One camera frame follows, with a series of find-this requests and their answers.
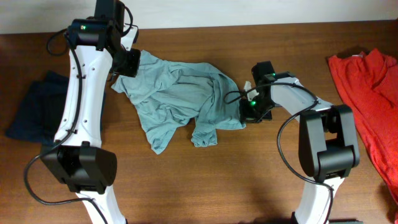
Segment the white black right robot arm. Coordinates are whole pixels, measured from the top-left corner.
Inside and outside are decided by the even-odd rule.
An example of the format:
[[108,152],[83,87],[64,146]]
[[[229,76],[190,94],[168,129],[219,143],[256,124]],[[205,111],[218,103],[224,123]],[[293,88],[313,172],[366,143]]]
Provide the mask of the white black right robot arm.
[[305,185],[290,222],[329,223],[336,191],[360,161],[352,109],[322,100],[293,73],[275,72],[270,61],[257,63],[251,73],[255,85],[246,83],[239,96],[241,121],[260,123],[272,118],[272,109],[285,109],[290,117],[277,133],[279,152],[285,127],[294,120],[299,124],[298,159],[304,173],[287,168]]

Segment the light blue t-shirt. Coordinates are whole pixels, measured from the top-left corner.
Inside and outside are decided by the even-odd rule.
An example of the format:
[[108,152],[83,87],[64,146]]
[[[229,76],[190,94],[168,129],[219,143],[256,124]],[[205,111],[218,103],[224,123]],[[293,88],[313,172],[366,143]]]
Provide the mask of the light blue t-shirt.
[[191,119],[195,128],[191,141],[195,147],[215,146],[217,130],[239,130],[239,103],[227,103],[238,87],[227,75],[209,63],[162,60],[141,52],[136,77],[120,75],[112,85],[134,105],[141,127],[156,154],[165,151],[177,128]]

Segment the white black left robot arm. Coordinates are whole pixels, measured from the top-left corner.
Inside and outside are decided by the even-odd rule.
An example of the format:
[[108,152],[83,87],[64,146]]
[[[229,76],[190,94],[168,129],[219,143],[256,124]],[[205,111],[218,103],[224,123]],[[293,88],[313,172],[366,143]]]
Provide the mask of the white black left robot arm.
[[93,223],[126,223],[113,183],[117,159],[102,149],[101,114],[110,73],[135,77],[141,53],[132,47],[138,36],[125,24],[129,9],[121,1],[97,1],[93,17],[75,19],[65,38],[70,48],[70,78],[62,120],[52,147],[40,160],[83,202]]

